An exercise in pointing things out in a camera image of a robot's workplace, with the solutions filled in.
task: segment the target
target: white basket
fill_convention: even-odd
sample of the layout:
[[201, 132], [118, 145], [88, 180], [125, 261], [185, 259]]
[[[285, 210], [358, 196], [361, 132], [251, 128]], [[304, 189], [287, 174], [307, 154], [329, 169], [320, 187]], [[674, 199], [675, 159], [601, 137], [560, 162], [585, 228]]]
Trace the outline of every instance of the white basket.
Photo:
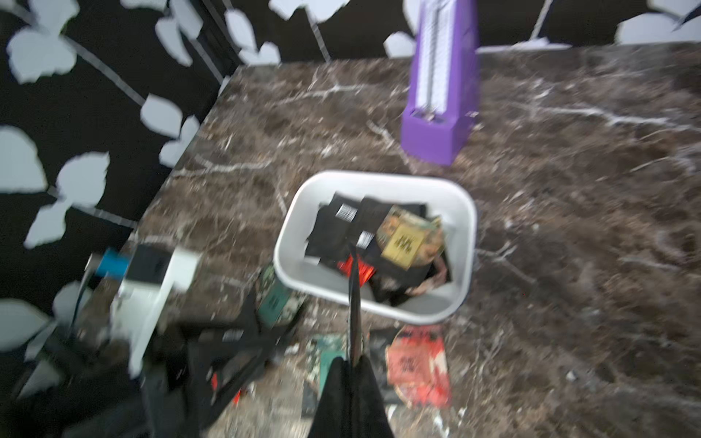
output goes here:
[[348, 279], [324, 266], [304, 261], [306, 239], [319, 206], [334, 193], [357, 198], [371, 196], [383, 202], [426, 203], [428, 216], [440, 215], [452, 281], [427, 294], [411, 298], [398, 307], [375, 302], [365, 285], [360, 290], [361, 308], [409, 324], [435, 324], [454, 313], [470, 288], [475, 253], [477, 212], [470, 195], [445, 179], [408, 177], [365, 172], [321, 172], [297, 191], [275, 244], [273, 262], [280, 280], [292, 289], [348, 304]]

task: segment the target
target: white leaf pattern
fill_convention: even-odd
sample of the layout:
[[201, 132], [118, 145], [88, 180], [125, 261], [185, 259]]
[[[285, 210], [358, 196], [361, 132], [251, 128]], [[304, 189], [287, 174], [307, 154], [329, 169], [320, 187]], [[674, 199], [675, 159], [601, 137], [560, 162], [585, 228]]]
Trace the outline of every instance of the white leaf pattern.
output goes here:
[[66, 22], [80, 11], [75, 0], [29, 0], [29, 8], [38, 24], [54, 35], [58, 35]]
[[677, 27], [677, 21], [663, 14], [647, 13], [621, 22], [615, 34], [616, 43], [673, 43], [701, 41], [701, 17]]
[[170, 9], [180, 25], [183, 33], [189, 39], [197, 39], [202, 30], [202, 18], [200, 18], [195, 8], [189, 0], [170, 0]]
[[230, 9], [225, 12], [224, 17], [226, 18], [226, 28], [229, 30], [233, 42], [242, 49], [256, 51], [258, 49], [256, 37], [246, 14], [238, 9]]
[[180, 138], [163, 145], [158, 155], [158, 161], [164, 166], [174, 167], [199, 129], [200, 122], [197, 118], [195, 116], [188, 117], [180, 130]]
[[349, 0], [306, 0], [308, 10], [317, 22], [323, 23], [335, 14], [340, 8], [348, 4]]
[[7, 45], [10, 70], [18, 83], [36, 82], [40, 76], [66, 74], [76, 64], [73, 48], [59, 36], [23, 27]]
[[[73, 320], [73, 312], [76, 308], [76, 301], [78, 301], [79, 288], [80, 282], [70, 282], [62, 287], [56, 296], [53, 297], [53, 305], [51, 308], [53, 310], [53, 317], [58, 322], [69, 325]], [[78, 313], [83, 310], [83, 307], [92, 295], [93, 291], [90, 288], [86, 288], [78, 308]]]
[[56, 178], [56, 187], [71, 204], [94, 207], [104, 194], [109, 154], [88, 152], [68, 160]]
[[156, 22], [156, 36], [168, 55], [178, 61], [178, 64], [185, 67], [192, 65], [192, 57], [182, 42], [180, 28], [174, 18], [159, 18]]
[[280, 51], [275, 44], [270, 42], [263, 43], [258, 53], [251, 50], [241, 50], [238, 57], [247, 65], [280, 64]]
[[304, 4], [304, 0], [270, 0], [268, 7], [282, 19], [289, 20], [295, 10]]
[[416, 36], [416, 30], [418, 29], [418, 15], [421, 9], [421, 0], [404, 0], [402, 5], [404, 10], [404, 17], [407, 19], [407, 24], [409, 28]]
[[66, 232], [66, 211], [71, 203], [67, 200], [57, 200], [52, 205], [44, 205], [36, 213], [36, 218], [29, 227], [25, 238], [25, 248], [32, 249], [44, 243], [55, 242]]
[[170, 100], [149, 94], [141, 107], [141, 122], [153, 132], [178, 138], [182, 111]]
[[127, 9], [150, 8], [157, 11], [165, 9], [168, 0], [120, 0], [119, 3]]
[[416, 42], [404, 32], [395, 32], [384, 42], [388, 57], [410, 57], [416, 50]]
[[35, 193], [46, 190], [36, 145], [14, 126], [0, 126], [0, 192]]
[[658, 11], [667, 11], [683, 17], [698, 6], [699, 0], [648, 0], [648, 4]]
[[185, 146], [190, 144], [195, 134], [200, 129], [200, 122], [195, 116], [190, 116], [182, 124], [182, 129], [180, 130], [180, 139], [185, 142]]
[[349, 0], [270, 0], [268, 7], [284, 20], [289, 20], [294, 10], [307, 7], [314, 21], [323, 23], [335, 14], [340, 8], [348, 4]]
[[0, 351], [19, 347], [48, 322], [48, 315], [25, 301], [0, 299]]

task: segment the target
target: purple container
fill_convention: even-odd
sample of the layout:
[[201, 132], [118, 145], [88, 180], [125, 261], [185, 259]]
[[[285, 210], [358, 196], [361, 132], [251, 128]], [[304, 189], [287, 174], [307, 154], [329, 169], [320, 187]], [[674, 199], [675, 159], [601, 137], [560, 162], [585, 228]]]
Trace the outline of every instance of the purple container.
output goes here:
[[[448, 57], [449, 67], [447, 72], [444, 71], [448, 75], [447, 102], [444, 111], [427, 111], [426, 107], [417, 103], [421, 45], [432, 44], [433, 50], [443, 50], [443, 53], [445, 47], [439, 46], [441, 41], [438, 41], [439, 38], [435, 35], [422, 38], [422, 31], [426, 28], [424, 20], [433, 19], [427, 11], [437, 7], [454, 8], [452, 37], [448, 36], [443, 40], [443, 46], [448, 41], [452, 43]], [[411, 64], [409, 99], [402, 114], [402, 148], [409, 155], [421, 160], [451, 165], [467, 142], [477, 115], [479, 69], [475, 52], [478, 44], [475, 2], [424, 0], [421, 2], [419, 17], [416, 52]]]

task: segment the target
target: blue object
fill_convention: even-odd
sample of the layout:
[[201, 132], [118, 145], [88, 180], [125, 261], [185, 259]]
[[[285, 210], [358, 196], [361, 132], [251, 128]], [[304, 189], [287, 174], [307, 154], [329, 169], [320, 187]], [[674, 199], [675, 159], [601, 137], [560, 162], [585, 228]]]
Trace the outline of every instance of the blue object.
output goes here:
[[95, 274], [100, 277], [116, 278], [121, 280], [129, 267], [129, 258], [120, 256], [117, 251], [108, 248], [102, 256], [100, 265], [95, 269]]

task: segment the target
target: leaf pattern wallpaper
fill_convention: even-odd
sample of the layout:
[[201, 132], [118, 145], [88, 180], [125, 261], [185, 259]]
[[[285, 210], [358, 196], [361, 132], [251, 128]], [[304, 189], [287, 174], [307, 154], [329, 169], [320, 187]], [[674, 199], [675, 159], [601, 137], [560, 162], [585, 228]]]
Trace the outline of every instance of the leaf pattern wallpaper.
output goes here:
[[[70, 314], [89, 254], [123, 245], [237, 66], [409, 57], [419, 8], [0, 0], [0, 320], [25, 322], [0, 336], [0, 359], [19, 361], [8, 369], [23, 361], [10, 350]], [[701, 0], [477, 0], [477, 10], [483, 51], [701, 41]]]

